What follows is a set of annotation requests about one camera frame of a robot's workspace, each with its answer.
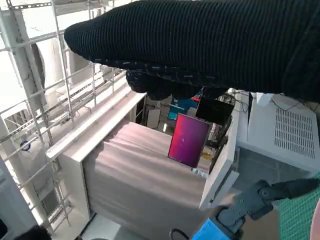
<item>gray floor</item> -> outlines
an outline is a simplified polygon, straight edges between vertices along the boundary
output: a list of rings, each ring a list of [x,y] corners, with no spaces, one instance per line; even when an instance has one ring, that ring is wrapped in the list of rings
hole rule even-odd
[[[270,212],[258,221],[247,219],[242,240],[278,240],[278,212]],[[82,236],[83,240],[102,238],[108,240],[145,240],[119,224],[97,215]]]

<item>metal wire rack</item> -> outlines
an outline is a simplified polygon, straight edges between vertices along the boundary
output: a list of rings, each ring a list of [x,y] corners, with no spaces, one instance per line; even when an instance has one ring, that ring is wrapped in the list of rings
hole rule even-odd
[[[27,109],[29,110],[31,119],[24,119],[22,124],[18,124],[14,121],[15,118],[10,119],[9,122],[13,122],[16,127],[14,130],[9,131],[8,127],[6,126],[6,122],[0,117],[0,131],[4,132],[0,134],[0,144],[1,146],[7,150],[6,151],[6,157],[3,159],[5,162],[9,162],[12,165],[12,168],[15,173],[15,178],[17,178],[17,185],[20,190],[24,190],[27,194],[27,196],[30,198],[32,204],[30,204],[30,210],[37,209],[40,217],[43,220],[43,225],[50,231],[54,232],[60,224],[66,220],[68,224],[70,225],[70,221],[68,218],[69,213],[72,211],[73,206],[68,201],[68,196],[70,193],[63,194],[62,187],[60,185],[61,183],[61,177],[60,174],[60,165],[59,165],[59,159],[53,159],[49,160],[46,159],[46,163],[40,167],[32,176],[29,176],[26,174],[26,170],[23,167],[22,159],[20,156],[20,152],[26,149],[28,145],[33,143],[34,141],[39,140],[41,144],[41,149],[44,152],[45,149],[48,148],[48,146],[52,146],[54,144],[53,136],[52,136],[52,129],[60,124],[62,124],[64,121],[70,121],[72,124],[72,128],[75,127],[75,116],[76,113],[83,107],[86,107],[86,104],[93,101],[94,106],[97,105],[97,96],[101,94],[103,91],[105,91],[108,88],[112,88],[114,90],[114,84],[115,82],[120,79],[119,77],[124,76],[123,73],[120,73],[119,69],[112,69],[111,73],[104,73],[102,70],[97,72],[96,71],[96,64],[90,63],[88,66],[73,72],[72,74],[68,74],[67,71],[67,63],[66,63],[66,53],[70,50],[67,46],[65,46],[63,34],[64,30],[60,29],[59,23],[58,23],[58,13],[57,11],[61,13],[64,13],[65,10],[61,10],[61,6],[65,7],[70,5],[75,5],[75,10],[72,11],[83,11],[86,9],[88,11],[89,19],[92,19],[95,17],[94,11],[100,11],[100,14],[103,14],[106,12],[110,7],[115,6],[115,1],[107,1],[108,4],[103,2],[102,0],[87,0],[87,1],[65,1],[65,4],[61,5],[61,0],[51,0],[50,2],[41,2],[41,3],[33,3],[33,4],[21,4],[21,5],[13,5],[11,0],[6,0],[6,8],[1,9],[0,8],[0,29],[2,31],[2,40],[5,43],[5,47],[0,49],[1,52],[8,52],[10,55],[10,58],[13,60],[12,64],[15,65],[15,74],[18,76],[18,80],[23,82],[23,76],[20,70],[21,66],[21,59],[19,58],[19,54],[23,54],[25,57],[24,64],[27,65],[28,68],[28,77],[32,77],[36,80],[36,82],[40,82],[40,76],[37,69],[37,65],[35,63],[35,58],[33,54],[31,54],[31,46],[33,44],[50,40],[50,39],[58,39],[58,49],[59,49],[59,58],[61,61],[61,68],[62,68],[62,75],[63,78],[60,80],[54,82],[53,84],[47,86],[47,87],[39,87],[36,86],[36,91],[33,91],[30,93],[29,90],[27,90],[25,87],[24,93],[26,98],[20,102],[15,103],[14,105],[3,109],[0,111],[1,114],[13,109],[14,107],[20,105],[20,104],[26,104]],[[51,7],[54,22],[55,22],[55,31],[46,33],[40,36],[28,38],[28,36],[25,36],[20,31],[20,24],[19,20],[17,19],[17,12],[25,9],[33,9],[33,8],[43,8],[43,7]],[[4,12],[9,12],[10,20],[14,22],[14,31],[12,31],[11,27],[6,24]],[[14,32],[16,34],[16,42],[13,42],[10,39],[11,32]],[[70,86],[71,83],[69,80],[76,76],[81,74],[83,71],[87,69],[92,69],[92,81],[83,85],[78,90],[71,92]],[[106,75],[111,74],[110,80],[105,80]],[[40,104],[39,107],[36,109],[34,106],[34,100],[41,102],[41,98],[43,98],[44,93],[60,84],[64,83],[64,89],[66,92],[66,97],[60,100],[57,104],[45,108],[43,104]],[[62,107],[62,109],[58,111],[58,107],[63,106],[63,104],[67,104],[67,106]],[[34,131],[31,131],[30,135],[31,138],[24,141],[24,144],[21,144],[20,147],[16,148],[14,145],[13,138],[18,135],[21,131],[24,129],[35,129]],[[44,211],[42,206],[42,200],[37,195],[35,189],[32,186],[33,179],[39,175],[44,169],[46,169],[48,166],[51,167],[52,175],[51,175],[51,181],[49,181],[51,184],[53,183],[55,192],[58,197],[58,205],[56,206],[56,209],[53,211],[54,214],[60,214],[63,213],[63,218],[60,220],[58,224],[55,224],[55,228],[52,228],[52,223],[58,219],[57,217],[53,215],[48,215],[46,211]]]

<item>gray fabric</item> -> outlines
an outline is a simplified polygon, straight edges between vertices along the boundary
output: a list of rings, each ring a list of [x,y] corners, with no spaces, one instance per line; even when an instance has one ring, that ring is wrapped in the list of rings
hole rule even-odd
[[[167,158],[171,136],[125,123],[84,161],[93,212],[149,240],[172,228],[191,235],[206,216],[198,209],[205,179]]]

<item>open cabinet door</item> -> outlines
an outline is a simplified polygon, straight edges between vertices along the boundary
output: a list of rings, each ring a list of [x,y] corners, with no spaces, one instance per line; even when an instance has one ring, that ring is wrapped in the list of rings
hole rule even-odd
[[[205,210],[211,207],[219,191],[223,191],[224,194],[226,194],[238,177],[238,175],[235,174],[234,171],[230,171],[230,167],[235,160],[240,109],[242,109],[241,104],[239,102],[236,102],[234,105],[234,110],[231,114],[231,124],[226,132],[228,141],[224,145],[209,177],[205,182],[201,202],[199,205],[199,208],[201,210]]]
[[[12,240],[37,224],[29,206],[0,157],[0,240]]]

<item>ventilation grille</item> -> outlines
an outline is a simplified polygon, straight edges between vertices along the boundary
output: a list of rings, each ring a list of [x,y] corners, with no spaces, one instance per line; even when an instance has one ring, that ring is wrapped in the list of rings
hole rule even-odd
[[[311,118],[277,107],[274,145],[315,159]]]

